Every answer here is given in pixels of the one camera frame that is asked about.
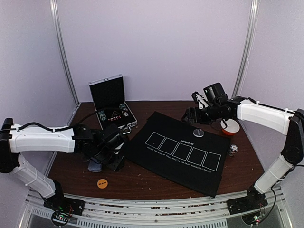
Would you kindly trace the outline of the black white dealer button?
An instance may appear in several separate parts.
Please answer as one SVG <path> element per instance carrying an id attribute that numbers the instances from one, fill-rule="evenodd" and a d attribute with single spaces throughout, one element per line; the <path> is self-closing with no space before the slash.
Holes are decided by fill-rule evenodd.
<path id="1" fill-rule="evenodd" d="M 203 137 L 204 136 L 204 131 L 202 129 L 194 129 L 193 130 L 193 135 L 195 137 Z"/>

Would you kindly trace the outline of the blue playing card deck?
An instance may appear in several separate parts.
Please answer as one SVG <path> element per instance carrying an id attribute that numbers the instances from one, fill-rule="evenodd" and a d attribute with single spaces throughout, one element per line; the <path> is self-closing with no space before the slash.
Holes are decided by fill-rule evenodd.
<path id="1" fill-rule="evenodd" d="M 101 172 L 102 171 L 102 164 L 96 163 L 94 161 L 90 161 L 90 163 L 88 165 L 88 170 L 90 172 L 94 172 L 94 173 Z"/>

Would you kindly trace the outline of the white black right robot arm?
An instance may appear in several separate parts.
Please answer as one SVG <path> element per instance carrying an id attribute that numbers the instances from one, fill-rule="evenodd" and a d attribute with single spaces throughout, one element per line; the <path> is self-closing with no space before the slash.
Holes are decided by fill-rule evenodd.
<path id="1" fill-rule="evenodd" d="M 283 180 L 304 158 L 304 112 L 280 109 L 261 104 L 252 98 L 236 96 L 231 99 L 217 97 L 206 101 L 195 98 L 196 107 L 187 108 L 181 118 L 188 124 L 211 124 L 222 120 L 239 120 L 260 125 L 266 133 L 276 132 L 281 142 L 282 150 L 278 158 L 248 189 L 245 197 L 229 201 L 236 209 L 240 204 L 246 209 L 255 209 L 265 200 L 265 193 Z"/>

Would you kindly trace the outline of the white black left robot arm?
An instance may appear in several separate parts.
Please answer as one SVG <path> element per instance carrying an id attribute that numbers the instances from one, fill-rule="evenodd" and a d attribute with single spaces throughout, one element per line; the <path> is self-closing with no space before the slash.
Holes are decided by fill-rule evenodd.
<path id="1" fill-rule="evenodd" d="M 120 149 L 128 140 L 115 124 L 103 130 L 83 124 L 54 128 L 36 122 L 14 124 L 11 118 L 7 118 L 0 130 L 0 172 L 16 176 L 37 191 L 47 207 L 67 213 L 74 211 L 75 207 L 64 197 L 61 184 L 39 172 L 22 152 L 81 153 L 85 158 L 116 171 L 124 164 Z"/>

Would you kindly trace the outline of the orange big blind button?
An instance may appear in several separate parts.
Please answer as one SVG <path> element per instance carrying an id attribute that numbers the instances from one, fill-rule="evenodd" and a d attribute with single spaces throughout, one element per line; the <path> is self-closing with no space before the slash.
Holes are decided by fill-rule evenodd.
<path id="1" fill-rule="evenodd" d="M 99 180 L 97 181 L 97 186 L 98 186 L 98 188 L 100 188 L 100 189 L 105 189 L 105 188 L 107 188 L 107 186 L 108 186 L 108 181 L 107 181 L 106 179 L 99 179 Z"/>

